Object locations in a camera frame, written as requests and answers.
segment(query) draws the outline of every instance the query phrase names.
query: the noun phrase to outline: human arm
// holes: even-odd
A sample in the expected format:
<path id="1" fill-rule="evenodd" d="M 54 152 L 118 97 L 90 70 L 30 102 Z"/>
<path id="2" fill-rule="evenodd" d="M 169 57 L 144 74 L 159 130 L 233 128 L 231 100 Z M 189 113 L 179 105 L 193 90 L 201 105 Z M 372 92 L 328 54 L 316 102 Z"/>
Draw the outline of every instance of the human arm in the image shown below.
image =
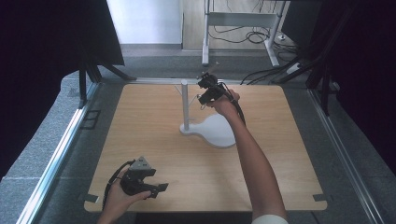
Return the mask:
<path id="1" fill-rule="evenodd" d="M 230 92 L 236 101 L 239 100 L 239 94 L 232 90 Z M 252 205 L 253 220 L 262 215 L 277 215 L 286 219 L 286 210 L 274 170 L 244 122 L 239 118 L 235 106 L 225 96 L 206 105 L 215 107 L 233 129 Z"/>
<path id="2" fill-rule="evenodd" d="M 129 196 L 124 193 L 120 185 L 120 179 L 111 185 L 110 191 L 108 192 L 105 208 L 101 216 L 99 217 L 98 224 L 109 224 L 116 223 L 117 219 L 122 216 L 129 208 L 129 206 L 139 200 L 147 199 L 151 195 L 150 191 L 144 191 L 133 196 Z"/>

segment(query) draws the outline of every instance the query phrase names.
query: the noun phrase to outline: metal frame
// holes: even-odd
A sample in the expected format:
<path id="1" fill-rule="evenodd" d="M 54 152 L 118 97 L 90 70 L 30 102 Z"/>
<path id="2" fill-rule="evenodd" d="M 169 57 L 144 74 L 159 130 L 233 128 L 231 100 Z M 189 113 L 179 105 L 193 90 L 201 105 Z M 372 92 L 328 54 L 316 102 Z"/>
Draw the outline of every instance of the metal frame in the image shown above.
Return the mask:
<path id="1" fill-rule="evenodd" d="M 188 83 L 195 84 L 196 79 L 190 78 L 138 78 L 136 81 L 129 81 L 126 83 L 130 84 L 180 84 L 182 79 L 187 80 Z M 221 80 L 227 82 L 228 84 L 239 84 L 238 80 L 230 80 L 224 79 Z M 58 144 L 55 152 L 52 155 L 52 158 L 47 165 L 46 170 L 43 175 L 40 177 L 35 190 L 33 191 L 29 201 L 25 205 L 21 215 L 17 221 L 17 223 L 32 223 L 34 221 L 35 215 L 37 214 L 39 208 L 41 207 L 44 199 L 50 189 L 50 186 L 55 179 L 56 173 L 58 172 L 64 157 L 73 141 L 73 138 L 78 130 L 79 125 L 83 121 L 85 114 L 88 111 L 92 103 L 92 97 L 96 93 L 98 89 L 98 83 L 92 83 L 88 90 L 88 98 L 90 99 L 86 105 L 84 105 L 81 109 L 76 110 L 75 115 L 71 119 L 66 131 L 64 132 L 64 136 L 62 137 L 60 143 Z M 308 95 L 311 97 L 311 100 L 318 112 L 319 118 L 321 119 L 326 132 L 328 133 L 335 151 L 344 166 L 346 174 L 356 191 L 356 194 L 361 201 L 362 207 L 370 220 L 370 223 L 384 223 L 383 218 L 381 217 L 377 205 L 371 193 L 367 189 L 365 183 L 363 182 L 359 171 L 356 169 L 353 164 L 352 159 L 350 159 L 347 149 L 345 148 L 341 138 L 339 137 L 337 131 L 335 130 L 332 121 L 326 114 L 323 112 L 320 106 L 320 100 L 316 91 L 307 90 Z"/>
<path id="2" fill-rule="evenodd" d="M 88 90 L 88 99 L 91 99 L 93 97 L 97 89 L 98 84 L 92 83 Z M 21 212 L 21 215 L 17 221 L 18 224 L 32 223 L 34 221 L 35 215 L 41 207 L 41 204 L 44 202 L 50 186 L 55 179 L 56 173 L 58 172 L 64 160 L 64 157 L 66 156 L 66 153 L 73 141 L 79 125 L 81 124 L 85 114 L 87 113 L 90 104 L 91 101 L 88 101 L 86 105 L 76 110 L 73 118 L 71 119 L 69 125 L 66 128 L 66 131 L 64 132 L 61 141 L 59 142 L 54 153 L 52 154 L 52 157 L 49 160 L 49 164 L 47 165 L 43 175 L 40 177 L 37 185 L 35 186 L 35 190 L 30 196 L 27 204 L 23 208 L 23 211 Z"/>
<path id="3" fill-rule="evenodd" d="M 204 42 L 202 46 L 202 65 L 209 65 L 209 26 L 247 26 L 247 27 L 266 27 L 271 28 L 273 32 L 270 38 L 264 41 L 268 51 L 271 63 L 274 67 L 279 66 L 279 61 L 273 50 L 273 44 L 276 36 L 277 28 L 282 19 L 283 10 L 286 1 L 282 1 L 282 5 L 276 14 L 261 13 L 224 13 L 210 12 L 210 0 L 205 0 L 205 32 Z"/>
<path id="4" fill-rule="evenodd" d="M 361 201 L 361 205 L 366 213 L 367 217 L 370 220 L 370 223 L 384 223 L 384 220 L 381 217 L 381 214 L 378 211 L 377 205 L 373 197 L 371 196 L 370 191 L 367 189 L 363 179 L 361 178 L 361 174 L 356 169 L 353 164 L 352 159 L 350 159 L 349 154 L 347 153 L 347 149 L 344 146 L 338 132 L 332 125 L 332 121 L 325 114 L 325 112 L 321 109 L 320 99 L 318 93 L 316 91 L 308 89 L 308 94 L 313 101 L 315 109 L 318 112 L 320 120 L 323 123 L 323 126 L 332 141 L 332 144 L 335 148 L 335 151 L 343 164 L 344 170 L 346 171 L 346 175 L 349 178 L 349 181 L 352 184 L 353 189 L 355 190 L 359 200 Z"/>

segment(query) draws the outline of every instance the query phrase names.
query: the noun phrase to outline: white wall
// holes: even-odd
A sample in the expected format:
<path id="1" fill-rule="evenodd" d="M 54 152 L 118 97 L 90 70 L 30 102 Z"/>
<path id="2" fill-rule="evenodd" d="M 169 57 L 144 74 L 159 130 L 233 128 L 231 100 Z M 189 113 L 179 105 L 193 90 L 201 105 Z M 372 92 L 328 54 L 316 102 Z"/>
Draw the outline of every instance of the white wall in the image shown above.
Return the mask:
<path id="1" fill-rule="evenodd" d="M 180 0 L 107 0 L 120 44 L 180 44 Z"/>

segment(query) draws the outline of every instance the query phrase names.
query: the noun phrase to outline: white lamp base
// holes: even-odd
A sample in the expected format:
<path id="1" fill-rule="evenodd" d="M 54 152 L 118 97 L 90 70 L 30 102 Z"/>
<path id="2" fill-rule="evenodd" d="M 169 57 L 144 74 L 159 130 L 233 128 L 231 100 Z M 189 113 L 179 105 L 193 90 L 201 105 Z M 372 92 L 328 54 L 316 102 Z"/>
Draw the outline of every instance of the white lamp base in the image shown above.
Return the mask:
<path id="1" fill-rule="evenodd" d="M 184 135 L 200 135 L 213 147 L 226 148 L 235 145 L 233 130 L 227 119 L 220 114 L 211 115 L 204 122 L 189 126 L 189 129 L 185 130 L 184 124 L 181 124 L 180 131 Z"/>

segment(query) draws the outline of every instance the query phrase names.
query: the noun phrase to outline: wooden tabletop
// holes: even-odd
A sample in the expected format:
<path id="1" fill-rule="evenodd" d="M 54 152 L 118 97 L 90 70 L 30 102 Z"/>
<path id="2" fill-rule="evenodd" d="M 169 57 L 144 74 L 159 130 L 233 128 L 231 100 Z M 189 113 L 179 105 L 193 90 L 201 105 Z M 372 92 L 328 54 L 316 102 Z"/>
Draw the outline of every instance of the wooden tabletop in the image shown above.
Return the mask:
<path id="1" fill-rule="evenodd" d="M 271 162 L 287 210 L 324 210 L 316 202 L 322 189 L 284 92 L 277 86 L 229 86 L 239 101 L 247 127 Z M 204 93 L 189 85 L 189 98 Z M 191 123 L 216 113 L 190 105 Z M 147 184 L 169 183 L 156 199 L 134 203 L 135 212 L 251 211 L 236 147 L 214 148 L 197 135 L 185 136 L 182 100 L 174 85 L 130 84 L 123 89 L 89 194 L 98 203 L 85 202 L 87 211 L 101 211 L 106 182 L 126 161 L 144 156 L 155 176 Z"/>

